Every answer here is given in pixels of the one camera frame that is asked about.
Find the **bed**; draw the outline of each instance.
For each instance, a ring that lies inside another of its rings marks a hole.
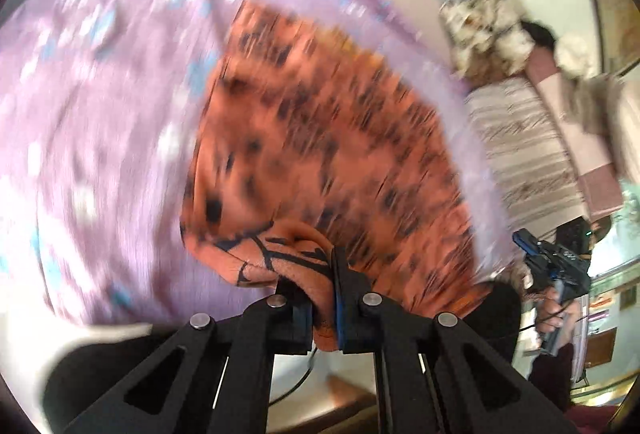
[[[185,252],[178,226],[207,74],[241,1],[28,0],[0,29],[0,135],[12,137],[0,143],[0,277],[30,306],[7,331],[23,345],[47,331],[66,338],[51,343],[31,378],[18,363],[12,370],[25,382],[18,401],[40,423],[43,374],[71,344],[148,331],[95,334],[61,320],[182,324],[203,311],[223,319],[273,291],[224,282]],[[476,279],[509,266],[518,253],[482,141],[467,125],[467,86],[449,72],[437,1],[418,15],[415,3],[404,9],[408,0],[264,1],[340,26],[438,109],[470,208]],[[416,16],[434,24],[419,20],[417,30]],[[41,303],[55,319],[34,315]],[[27,316],[41,317],[40,331],[23,329]],[[297,378],[287,370],[274,379],[276,394]]]

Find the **metal pin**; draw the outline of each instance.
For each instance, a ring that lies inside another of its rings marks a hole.
[[[362,297],[362,301],[367,306],[378,306],[382,304],[382,297],[377,293],[367,293],[364,297]]]
[[[271,295],[267,299],[267,305],[271,308],[282,308],[287,303],[287,298],[284,295]]]
[[[191,324],[191,327],[198,330],[206,328],[210,322],[211,317],[206,313],[196,313],[189,320],[189,324]]]
[[[458,323],[458,317],[449,312],[440,313],[440,315],[438,315],[438,322],[446,328],[452,328]]]

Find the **black cloth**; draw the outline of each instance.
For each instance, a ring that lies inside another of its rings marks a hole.
[[[574,345],[565,344],[558,356],[540,354],[533,361],[529,381],[562,412],[571,406],[571,373]]]
[[[2,434],[40,434],[21,409],[0,375],[0,432]]]
[[[511,363],[520,326],[520,299],[513,287],[494,284],[484,302],[464,320]],[[116,344],[83,346],[65,356],[49,376],[42,397],[52,432],[61,433],[172,333],[152,332]]]
[[[556,50],[556,38],[551,30],[537,22],[520,21],[522,29],[529,33],[536,45],[547,48],[552,53]]]

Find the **person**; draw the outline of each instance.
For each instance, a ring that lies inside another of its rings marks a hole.
[[[558,292],[548,288],[538,306],[536,330],[540,334],[562,328],[558,338],[558,356],[540,354],[532,364],[529,381],[542,392],[564,415],[570,419],[581,434],[600,434],[606,430],[617,406],[581,406],[571,401],[571,375],[574,359],[572,338],[582,312],[577,301],[571,302],[562,312],[557,302]]]
[[[575,218],[556,228],[556,244],[561,244],[583,260],[591,260],[593,247],[603,240],[612,227],[611,216],[593,223],[583,217]]]
[[[463,320],[501,357],[511,363],[520,327],[520,297],[508,284],[491,284],[492,290],[489,295]],[[545,299],[538,307],[536,328],[542,334],[565,324],[560,338],[561,349],[558,357],[537,357],[529,381],[571,420],[579,424],[585,421],[585,413],[581,411],[580,414],[574,415],[575,418],[570,415],[570,390],[574,355],[571,338],[575,324],[580,319],[580,307],[577,302],[573,302],[564,310],[562,316],[553,316],[561,311],[560,305],[555,302],[558,297],[555,291],[553,288],[546,290]],[[146,337],[124,340],[116,344],[83,346],[65,356],[53,369],[42,398],[43,410],[52,432],[63,432],[72,420],[149,356],[173,332],[155,328]],[[602,412],[596,414],[596,419],[591,419],[591,423],[596,425],[596,430],[583,430],[585,434],[602,432],[614,412],[611,408],[601,409]]]

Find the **black cable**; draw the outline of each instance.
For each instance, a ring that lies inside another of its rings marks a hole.
[[[300,378],[298,380],[296,385],[291,387],[287,392],[285,392],[283,395],[277,397],[275,400],[270,401],[269,402],[269,407],[271,405],[276,405],[276,403],[279,403],[282,400],[284,400],[286,397],[291,396],[294,392],[296,392],[298,390],[300,385],[305,383],[305,380],[309,377],[309,375],[311,374],[311,371],[314,369],[314,358],[315,358],[317,352],[318,352],[318,348],[314,348],[314,350],[311,351],[311,356],[309,357],[309,362],[308,362],[308,366],[307,366],[307,369],[306,369],[306,373],[302,376],[302,378]]]
[[[508,335],[504,335],[503,337],[495,337],[495,338],[487,338],[486,340],[503,340],[505,338],[511,338],[514,335],[520,335],[521,332],[526,331],[528,329],[534,328],[536,327],[538,324],[542,324],[543,322],[548,321],[549,319],[552,319],[554,317],[557,317],[560,313],[562,313],[563,311],[565,311],[570,305],[571,305],[572,301],[568,302],[560,311],[557,311],[556,313],[554,313],[553,315],[549,315],[548,317],[546,317],[544,320],[536,320],[535,322],[533,322],[533,324],[531,324],[530,326],[526,326],[523,328],[520,328],[519,330],[517,330],[514,333],[509,333]],[[586,316],[579,318],[577,321],[575,321],[576,323],[580,322],[583,318],[586,318]]]
[[[580,387],[575,387],[578,384],[580,384],[580,382],[584,382],[584,385],[581,385]],[[589,387],[589,379],[587,378],[587,368],[586,367],[582,368],[582,375],[580,376],[580,380],[578,380],[574,384],[574,388],[583,388],[583,387]]]

